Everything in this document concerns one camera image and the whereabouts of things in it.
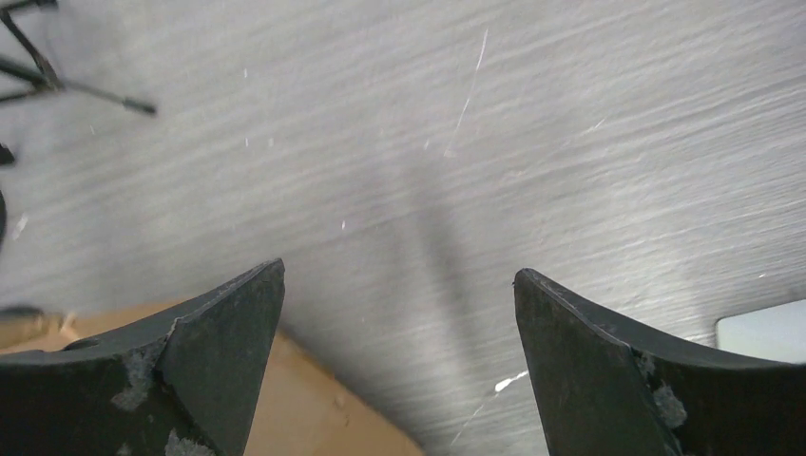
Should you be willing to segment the cardboard box with label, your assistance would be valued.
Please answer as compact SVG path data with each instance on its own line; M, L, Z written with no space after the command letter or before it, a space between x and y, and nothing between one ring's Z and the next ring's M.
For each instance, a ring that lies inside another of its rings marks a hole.
M35 307L1 312L1 352L56 351L170 308L150 303L80 315ZM266 367L248 455L420 455L404 431L351 393L292 339L277 332Z

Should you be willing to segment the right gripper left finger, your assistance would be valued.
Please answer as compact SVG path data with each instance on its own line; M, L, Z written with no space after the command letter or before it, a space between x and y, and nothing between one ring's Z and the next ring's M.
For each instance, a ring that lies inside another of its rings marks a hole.
M5 455L241 455L283 305L285 267L59 351L1 358Z

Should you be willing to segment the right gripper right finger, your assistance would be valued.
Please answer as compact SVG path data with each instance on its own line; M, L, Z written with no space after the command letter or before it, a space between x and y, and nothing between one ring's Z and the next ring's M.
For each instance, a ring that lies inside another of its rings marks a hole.
M518 331L552 455L801 455L805 368L720 351L531 269Z

